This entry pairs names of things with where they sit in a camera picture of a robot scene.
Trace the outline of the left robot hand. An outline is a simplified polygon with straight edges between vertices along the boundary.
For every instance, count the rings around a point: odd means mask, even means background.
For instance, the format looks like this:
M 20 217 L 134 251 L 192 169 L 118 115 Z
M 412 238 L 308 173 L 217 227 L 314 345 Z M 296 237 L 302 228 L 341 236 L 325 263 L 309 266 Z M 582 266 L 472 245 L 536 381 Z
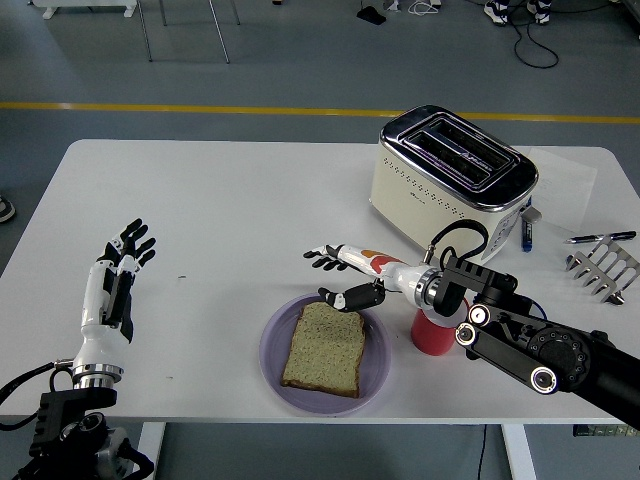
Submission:
M 82 315 L 83 344 L 73 368 L 85 372 L 94 365 L 122 368 L 121 350 L 133 339 L 131 290 L 142 267 L 155 256 L 156 239 L 138 218 L 109 240 L 89 271 Z

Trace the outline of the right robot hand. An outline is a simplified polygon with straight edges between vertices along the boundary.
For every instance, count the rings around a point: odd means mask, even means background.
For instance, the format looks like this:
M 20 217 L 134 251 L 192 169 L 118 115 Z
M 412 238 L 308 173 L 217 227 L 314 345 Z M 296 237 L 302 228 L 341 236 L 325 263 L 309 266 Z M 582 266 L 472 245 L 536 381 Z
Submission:
M 380 305 L 386 292 L 402 293 L 411 305 L 422 309 L 432 303 L 432 287 L 439 284 L 441 273 L 428 265 L 411 266 L 378 251 L 351 245 L 325 245 L 303 254 L 313 259 L 313 268 L 344 271 L 352 268 L 372 278 L 369 283 L 352 287 L 343 293 L 319 288 L 318 294 L 340 312 L 355 312 Z

